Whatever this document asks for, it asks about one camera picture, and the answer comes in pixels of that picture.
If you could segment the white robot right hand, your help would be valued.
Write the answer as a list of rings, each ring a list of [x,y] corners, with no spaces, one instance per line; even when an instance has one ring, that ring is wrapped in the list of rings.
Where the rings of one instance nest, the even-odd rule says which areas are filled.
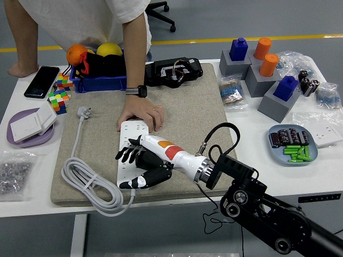
[[[139,135],[129,139],[116,155],[122,163],[135,163],[145,170],[138,177],[122,182],[120,189],[145,189],[167,181],[172,170],[183,171],[193,182],[207,182],[213,169],[209,159],[192,155],[174,143],[155,135]]]

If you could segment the person's right hand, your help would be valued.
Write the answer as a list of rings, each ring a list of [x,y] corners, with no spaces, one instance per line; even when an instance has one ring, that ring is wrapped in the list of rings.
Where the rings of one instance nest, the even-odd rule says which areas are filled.
[[[11,75],[16,78],[24,78],[27,77],[39,70],[39,66],[36,65],[20,65],[19,62],[15,62],[9,69],[8,75]]]

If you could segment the person's left hand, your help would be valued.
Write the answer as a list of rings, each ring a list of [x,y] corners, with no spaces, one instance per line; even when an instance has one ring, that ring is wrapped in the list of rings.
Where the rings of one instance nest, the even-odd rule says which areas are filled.
[[[117,120],[117,131],[121,130],[121,124],[130,118],[142,119],[147,125],[149,132],[159,131],[164,124],[165,110],[163,106],[153,104],[147,98],[127,95],[120,117]]]

